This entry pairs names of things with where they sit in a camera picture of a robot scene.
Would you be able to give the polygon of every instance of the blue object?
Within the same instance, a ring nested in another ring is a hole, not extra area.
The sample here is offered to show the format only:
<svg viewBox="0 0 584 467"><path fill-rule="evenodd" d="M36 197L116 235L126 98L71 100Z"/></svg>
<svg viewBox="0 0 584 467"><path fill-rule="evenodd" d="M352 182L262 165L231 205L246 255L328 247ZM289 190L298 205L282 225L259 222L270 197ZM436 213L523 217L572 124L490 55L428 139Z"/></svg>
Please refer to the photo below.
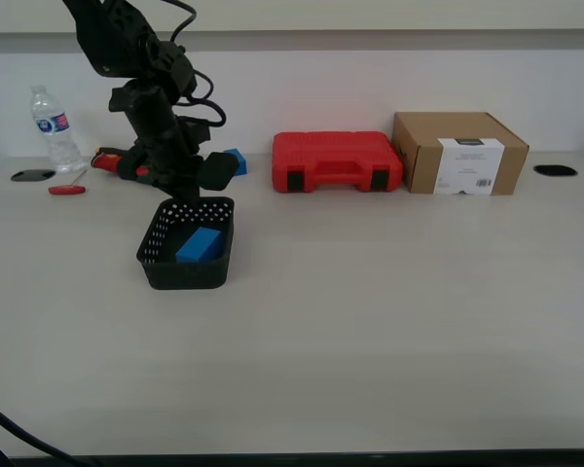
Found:
<svg viewBox="0 0 584 467"><path fill-rule="evenodd" d="M178 263L206 263L218 259L222 253L223 234L199 227L175 253L175 259Z"/></svg>
<svg viewBox="0 0 584 467"><path fill-rule="evenodd" d="M228 149L227 151L223 152L233 154L234 156L236 156L236 159L240 164L240 167L237 168L236 175L234 176L238 177L239 175L246 175L246 160L244 159L244 156L240 153L240 151L238 149Z"/></svg>

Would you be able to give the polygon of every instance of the black wire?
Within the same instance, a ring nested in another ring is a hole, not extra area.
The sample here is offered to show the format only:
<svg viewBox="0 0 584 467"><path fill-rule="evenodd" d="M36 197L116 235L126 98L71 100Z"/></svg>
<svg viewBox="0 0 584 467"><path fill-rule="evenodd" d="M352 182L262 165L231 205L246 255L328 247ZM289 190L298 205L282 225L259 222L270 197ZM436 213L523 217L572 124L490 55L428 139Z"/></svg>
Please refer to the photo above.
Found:
<svg viewBox="0 0 584 467"><path fill-rule="evenodd" d="M197 10L195 10L190 5L181 2L180 0L163 0L163 2L168 3L169 5L174 5L179 7L183 10L186 10L191 15L188 19L180 23L179 26L175 28L173 34L171 34L171 42L175 42L177 36L186 26L188 26L191 22L197 19ZM192 124L199 124L199 125L206 125L211 127L220 127L223 126L227 122L227 115L225 115L225 111L216 103L209 100L209 97L214 93L214 83L212 80L204 73L201 73L199 70L194 70L195 74L205 80L209 85L209 91L203 97L192 97L190 94L186 95L186 100L188 102L177 102L175 105L180 107L195 107L197 105L203 105L205 107L209 107L210 109L214 110L221 118L219 122L213 122L207 119L198 119L196 117L180 117L180 121L182 122L190 122Z"/></svg>
<svg viewBox="0 0 584 467"><path fill-rule="evenodd" d="M163 0L163 2L168 3L169 5L174 5L176 7L181 8L182 10L186 10L191 15L185 21L182 21L179 26L175 28L173 34L171 34L171 42L175 42L177 36L180 32L184 30L186 26L192 23L195 19L197 19L197 10L195 10L190 5L186 5L184 2L180 2L180 0Z"/></svg>
<svg viewBox="0 0 584 467"><path fill-rule="evenodd" d="M193 102L191 102L191 97L187 97L187 99L189 100L189 102L178 102L176 105L179 105L182 107L189 107L191 104L192 105L203 105L205 107L209 107L214 112L216 112L218 114L218 116L221 118L221 120L219 122L213 122L211 120L198 119L197 117L184 117L184 116L182 116L182 117L179 117L179 120L181 122L190 122L191 124L200 124L200 125L205 125L205 126L211 126L214 128L220 128L221 126L223 126L227 122L227 115L225 115L225 111L223 109L221 109L221 107L216 102L212 102L211 100L208 100L208 99L200 99L197 104L193 104Z"/></svg>
<svg viewBox="0 0 584 467"><path fill-rule="evenodd" d="M207 76L205 73L201 73L199 70L194 70L194 72L197 76L200 76L206 83L209 84L210 86L209 91L203 97L191 96L190 102L182 102L177 105L180 105L182 107L193 107L194 105L199 105L200 100L207 100L214 92L214 82L210 79L210 77Z"/></svg>
<svg viewBox="0 0 584 467"><path fill-rule="evenodd" d="M90 467L87 463L72 457L66 452L60 449L54 448L43 441L35 438L30 433L27 433L22 428L18 427L14 422L10 421L4 414L0 413L0 426L11 433L16 438L21 439L25 443L31 445L32 447L44 452L47 455L51 455L56 459L62 460L63 462L72 465L74 467Z"/></svg>

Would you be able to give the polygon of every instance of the plastic bottle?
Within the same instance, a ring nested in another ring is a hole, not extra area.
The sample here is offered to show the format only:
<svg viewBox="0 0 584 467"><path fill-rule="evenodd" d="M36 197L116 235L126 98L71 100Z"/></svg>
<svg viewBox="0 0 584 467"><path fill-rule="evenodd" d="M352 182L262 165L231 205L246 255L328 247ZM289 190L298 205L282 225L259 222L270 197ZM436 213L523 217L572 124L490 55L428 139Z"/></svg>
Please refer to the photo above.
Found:
<svg viewBox="0 0 584 467"><path fill-rule="evenodd" d="M48 143L48 153L57 172L73 172L86 164L71 138L71 129L65 111L45 86L32 87L30 111L35 124Z"/></svg>

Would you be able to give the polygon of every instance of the red screwdriver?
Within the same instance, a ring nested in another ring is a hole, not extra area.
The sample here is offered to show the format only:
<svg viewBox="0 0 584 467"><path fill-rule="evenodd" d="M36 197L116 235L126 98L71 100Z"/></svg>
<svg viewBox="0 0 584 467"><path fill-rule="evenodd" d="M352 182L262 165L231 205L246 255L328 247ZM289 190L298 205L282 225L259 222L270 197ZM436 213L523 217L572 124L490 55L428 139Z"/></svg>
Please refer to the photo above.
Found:
<svg viewBox="0 0 584 467"><path fill-rule="evenodd" d="M60 185L59 187L49 187L48 191L50 192L51 195L81 195L87 189L81 185L76 185L76 184L80 181L80 179L82 177L85 176L85 173L87 173L86 169L84 172L82 172L80 175L78 175L78 177L76 177L76 180L74 180L71 183L71 185Z"/></svg>

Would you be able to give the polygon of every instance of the red plastic case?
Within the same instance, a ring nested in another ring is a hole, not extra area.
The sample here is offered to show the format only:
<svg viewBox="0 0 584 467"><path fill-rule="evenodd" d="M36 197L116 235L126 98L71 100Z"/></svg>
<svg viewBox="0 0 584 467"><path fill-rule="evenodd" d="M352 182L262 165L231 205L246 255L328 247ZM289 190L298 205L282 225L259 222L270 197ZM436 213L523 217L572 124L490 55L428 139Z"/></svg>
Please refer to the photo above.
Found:
<svg viewBox="0 0 584 467"><path fill-rule="evenodd" d="M281 193L349 184L362 192L391 192L402 162L378 131L280 133L273 144L273 187Z"/></svg>

